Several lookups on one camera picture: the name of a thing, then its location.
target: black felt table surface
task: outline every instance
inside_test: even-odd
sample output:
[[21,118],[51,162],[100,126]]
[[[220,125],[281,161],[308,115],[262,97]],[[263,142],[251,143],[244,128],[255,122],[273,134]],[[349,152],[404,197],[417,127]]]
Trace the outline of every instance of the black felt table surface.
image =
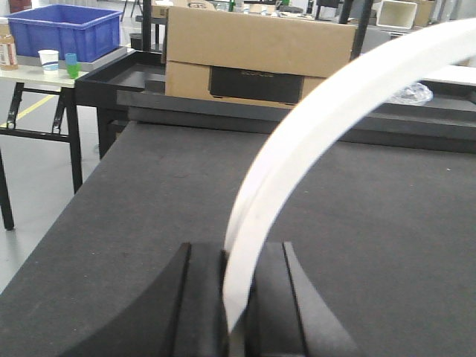
[[[221,242],[266,135],[131,123],[0,295],[0,356],[102,327],[182,242]],[[375,357],[476,354],[476,156],[338,143],[270,240]]]

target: bottle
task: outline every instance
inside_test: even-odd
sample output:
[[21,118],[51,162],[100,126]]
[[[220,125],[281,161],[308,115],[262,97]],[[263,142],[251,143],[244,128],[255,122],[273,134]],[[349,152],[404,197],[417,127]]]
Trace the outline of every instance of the bottle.
[[15,39],[10,33],[8,19],[0,17],[0,69],[11,71],[17,68]]

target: plastic bag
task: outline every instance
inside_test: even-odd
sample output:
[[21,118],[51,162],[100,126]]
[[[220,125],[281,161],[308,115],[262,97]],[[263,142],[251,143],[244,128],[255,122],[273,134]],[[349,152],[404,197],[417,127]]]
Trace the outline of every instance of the plastic bag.
[[387,99],[387,103],[422,106],[433,99],[433,92],[421,83],[413,83]]

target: yellow floor line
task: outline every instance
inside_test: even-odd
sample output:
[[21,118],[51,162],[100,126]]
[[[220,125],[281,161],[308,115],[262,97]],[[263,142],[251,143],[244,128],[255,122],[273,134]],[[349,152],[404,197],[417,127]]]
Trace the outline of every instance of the yellow floor line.
[[[26,114],[31,113],[33,110],[39,108],[40,106],[42,106],[43,104],[45,104],[46,102],[48,102],[52,97],[56,97],[56,96],[53,95],[53,94],[49,94],[49,95],[47,95],[46,97],[42,98],[41,100],[38,100],[38,101],[37,101],[36,103],[34,103],[33,105],[29,106],[29,107],[26,108],[25,110],[23,110],[23,111],[21,111],[20,113],[18,113],[16,119],[17,119],[17,120],[22,119]],[[3,123],[2,125],[0,125],[0,127],[6,128],[6,127],[7,127],[7,123]]]

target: white curved strip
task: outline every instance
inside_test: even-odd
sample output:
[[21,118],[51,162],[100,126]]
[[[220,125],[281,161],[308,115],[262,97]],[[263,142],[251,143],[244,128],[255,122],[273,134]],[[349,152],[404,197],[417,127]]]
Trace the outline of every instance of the white curved strip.
[[400,88],[476,54],[476,19],[447,22],[387,42],[342,68],[276,128],[234,203],[223,301],[231,331],[244,311],[266,236],[299,181],[348,129]]

